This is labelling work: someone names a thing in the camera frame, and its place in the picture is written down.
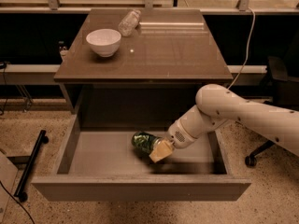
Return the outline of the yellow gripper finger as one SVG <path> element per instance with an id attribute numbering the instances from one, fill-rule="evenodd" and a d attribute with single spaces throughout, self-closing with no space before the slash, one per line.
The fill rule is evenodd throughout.
<path id="1" fill-rule="evenodd" d="M 170 156 L 174 151 L 173 145 L 167 139 L 159 139 L 153 146 L 153 150 L 149 154 L 150 159 L 156 163 Z"/>

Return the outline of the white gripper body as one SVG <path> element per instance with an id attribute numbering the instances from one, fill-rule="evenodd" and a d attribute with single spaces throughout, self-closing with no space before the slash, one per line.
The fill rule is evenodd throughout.
<path id="1" fill-rule="evenodd" d="M 176 149 L 186 148 L 196 141 L 196 138 L 187 133 L 179 119 L 168 128 L 165 136 Z"/>

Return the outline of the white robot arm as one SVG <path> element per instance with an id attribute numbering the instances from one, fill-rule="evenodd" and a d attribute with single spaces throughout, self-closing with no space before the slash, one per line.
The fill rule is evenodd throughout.
<path id="1" fill-rule="evenodd" d="M 195 105 L 177 119 L 149 157 L 157 162 L 234 120 L 299 156 L 299 112 L 246 100 L 217 84 L 202 87 Z"/>

